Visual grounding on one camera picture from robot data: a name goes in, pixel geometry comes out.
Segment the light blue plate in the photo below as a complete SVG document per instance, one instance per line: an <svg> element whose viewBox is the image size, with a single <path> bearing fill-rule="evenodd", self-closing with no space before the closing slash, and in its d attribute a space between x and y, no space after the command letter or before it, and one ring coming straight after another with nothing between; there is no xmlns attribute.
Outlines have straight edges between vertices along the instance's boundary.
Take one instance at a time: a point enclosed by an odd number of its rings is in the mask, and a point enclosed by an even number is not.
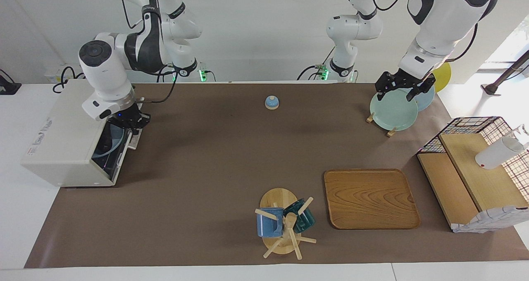
<svg viewBox="0 0 529 281"><path fill-rule="evenodd" d="M374 113L374 122L385 130L405 130L417 120L419 112L415 100L406 100L408 93L397 89L386 93L382 101L378 101L376 95L371 100L370 110Z"/></svg>
<svg viewBox="0 0 529 281"><path fill-rule="evenodd" d="M403 89L406 91L406 93L410 92L412 89ZM417 102L417 107L419 109L419 112L422 112L423 110L427 109L431 103L433 102L433 98L435 97L435 87L431 87L430 90L427 93L420 93L419 95L415 96L413 99Z"/></svg>

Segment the white bottle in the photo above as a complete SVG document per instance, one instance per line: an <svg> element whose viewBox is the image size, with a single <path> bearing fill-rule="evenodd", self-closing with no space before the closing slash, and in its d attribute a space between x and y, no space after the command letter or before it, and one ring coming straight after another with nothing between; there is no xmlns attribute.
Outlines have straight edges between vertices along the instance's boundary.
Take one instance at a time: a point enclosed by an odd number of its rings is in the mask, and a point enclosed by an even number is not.
<svg viewBox="0 0 529 281"><path fill-rule="evenodd" d="M485 169L494 169L529 148L529 133L525 124L508 132L476 155L476 162Z"/></svg>

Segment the small blue round object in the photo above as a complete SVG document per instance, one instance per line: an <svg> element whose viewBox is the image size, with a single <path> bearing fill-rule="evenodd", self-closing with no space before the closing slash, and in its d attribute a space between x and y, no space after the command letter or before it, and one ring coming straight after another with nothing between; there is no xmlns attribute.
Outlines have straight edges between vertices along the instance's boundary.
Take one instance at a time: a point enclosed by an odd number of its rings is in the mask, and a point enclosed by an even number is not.
<svg viewBox="0 0 529 281"><path fill-rule="evenodd" d="M274 95L270 95L264 101L264 105L269 110L275 110L276 108L279 107L279 99Z"/></svg>

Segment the black wire grid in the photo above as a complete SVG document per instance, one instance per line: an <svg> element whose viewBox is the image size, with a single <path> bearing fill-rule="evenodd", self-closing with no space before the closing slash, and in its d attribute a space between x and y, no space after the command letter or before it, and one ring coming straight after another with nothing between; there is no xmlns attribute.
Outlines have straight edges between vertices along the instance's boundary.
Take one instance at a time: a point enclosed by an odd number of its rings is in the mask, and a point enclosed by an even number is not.
<svg viewBox="0 0 529 281"><path fill-rule="evenodd" d="M488 144L499 140L512 128L502 117L461 117L452 120L420 153L446 153L439 136L441 134L479 133ZM529 151L513 157L503 164L518 190L529 202Z"/></svg>

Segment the brown table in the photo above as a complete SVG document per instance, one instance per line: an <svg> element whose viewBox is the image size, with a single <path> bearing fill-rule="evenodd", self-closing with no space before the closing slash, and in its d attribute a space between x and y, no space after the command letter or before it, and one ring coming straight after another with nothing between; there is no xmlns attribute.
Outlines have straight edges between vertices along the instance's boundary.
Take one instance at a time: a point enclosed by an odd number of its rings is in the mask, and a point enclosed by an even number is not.
<svg viewBox="0 0 529 281"><path fill-rule="evenodd" d="M164 97L169 85L139 85ZM267 110L268 95L281 100ZM436 98L393 138L368 125L373 85L178 85L153 115L112 188L61 189L27 268L337 264L527 260L514 228L453 234L415 157L449 121ZM422 224L415 230L335 230L323 173L397 168ZM257 237L254 209L271 188L314 197L316 225L303 260L272 255Z"/></svg>

